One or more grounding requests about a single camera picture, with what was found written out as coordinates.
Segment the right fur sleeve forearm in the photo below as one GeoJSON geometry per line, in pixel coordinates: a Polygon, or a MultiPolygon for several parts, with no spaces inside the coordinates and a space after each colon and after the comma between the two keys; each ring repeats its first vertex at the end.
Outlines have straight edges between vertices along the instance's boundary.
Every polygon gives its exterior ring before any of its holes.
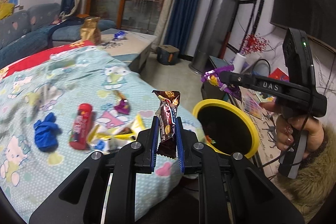
{"type": "Polygon", "coordinates": [[[323,126],[322,145],[302,162],[297,177],[277,174],[275,185],[285,194],[308,223],[320,210],[335,185],[335,130],[323,126]]]}

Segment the right hand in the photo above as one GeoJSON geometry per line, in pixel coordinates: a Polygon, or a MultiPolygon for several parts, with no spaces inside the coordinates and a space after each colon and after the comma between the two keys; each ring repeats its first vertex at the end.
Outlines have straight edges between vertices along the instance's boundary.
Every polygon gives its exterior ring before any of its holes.
{"type": "MultiPolygon", "coordinates": [[[[259,104],[261,108],[273,113],[281,112],[280,106],[275,102],[262,102],[259,104]]],[[[285,151],[294,142],[293,129],[300,130],[304,123],[305,116],[292,117],[288,120],[284,119],[281,115],[278,116],[276,120],[276,134],[277,143],[276,146],[279,150],[285,151]]],[[[303,158],[306,158],[314,151],[318,150],[324,139],[324,131],[322,123],[313,118],[309,117],[304,125],[303,130],[308,132],[306,150],[303,158]]]]}

